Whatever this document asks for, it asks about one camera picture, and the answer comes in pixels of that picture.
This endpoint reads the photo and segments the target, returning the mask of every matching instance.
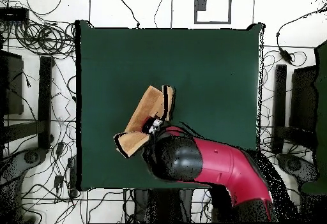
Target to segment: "open cardboard box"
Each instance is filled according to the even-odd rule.
[[[150,134],[142,132],[142,128],[150,118],[159,117],[164,121],[170,121],[173,96],[174,90],[170,86],[162,86],[162,91],[149,86],[125,131],[114,135],[117,151],[125,158],[129,158],[145,145],[150,139]]]

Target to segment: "green mat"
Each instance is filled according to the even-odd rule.
[[[174,123],[255,149],[261,29],[97,29],[81,21],[81,188],[197,186],[158,180],[141,153],[116,151],[113,136],[150,85],[176,89]]]
[[[307,194],[327,195],[327,41],[315,49],[315,55],[319,67],[315,82],[318,93],[316,165],[319,178],[313,183],[305,183],[302,190]]]

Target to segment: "black frame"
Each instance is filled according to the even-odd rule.
[[[231,24],[232,23],[232,0],[228,4],[228,21],[197,21],[198,0],[194,0],[194,24]]]

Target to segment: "chair wheel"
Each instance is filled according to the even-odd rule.
[[[35,224],[36,216],[26,216],[24,218],[24,224]]]

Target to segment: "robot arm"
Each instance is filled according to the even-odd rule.
[[[275,221],[266,181],[247,153],[219,142],[184,137],[178,131],[167,128],[145,153],[155,176],[212,187],[223,185],[231,194],[235,221]]]

